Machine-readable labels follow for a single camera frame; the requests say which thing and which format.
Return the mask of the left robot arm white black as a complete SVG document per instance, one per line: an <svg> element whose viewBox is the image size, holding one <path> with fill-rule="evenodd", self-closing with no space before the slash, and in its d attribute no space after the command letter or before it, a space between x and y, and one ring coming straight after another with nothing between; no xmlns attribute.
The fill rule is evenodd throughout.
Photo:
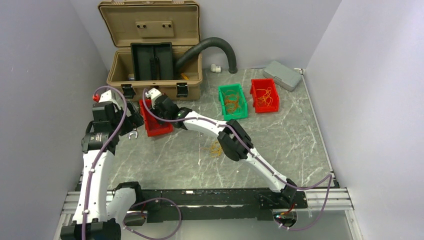
<svg viewBox="0 0 424 240"><path fill-rule="evenodd" d="M136 181L118 184L107 203L116 146L121 136L144 124L143 117L130 102L118 107L111 100L93 104L92 115L81 140L84 168L80 196L70 225L61 228L62 240L119 240L127 211L144 203Z"/></svg>

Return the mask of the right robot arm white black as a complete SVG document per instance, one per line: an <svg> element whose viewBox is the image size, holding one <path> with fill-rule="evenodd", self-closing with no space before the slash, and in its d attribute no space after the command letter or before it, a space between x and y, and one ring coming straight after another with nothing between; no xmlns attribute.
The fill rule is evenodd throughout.
<svg viewBox="0 0 424 240"><path fill-rule="evenodd" d="M149 113L158 121L171 123L177 129L196 131L216 138L226 157L249 165L263 177L280 207L294 205L296 184L263 159L237 120L215 120L190 108L178 107L167 95L155 89L143 95L144 101L147 98L151 100L153 109Z"/></svg>

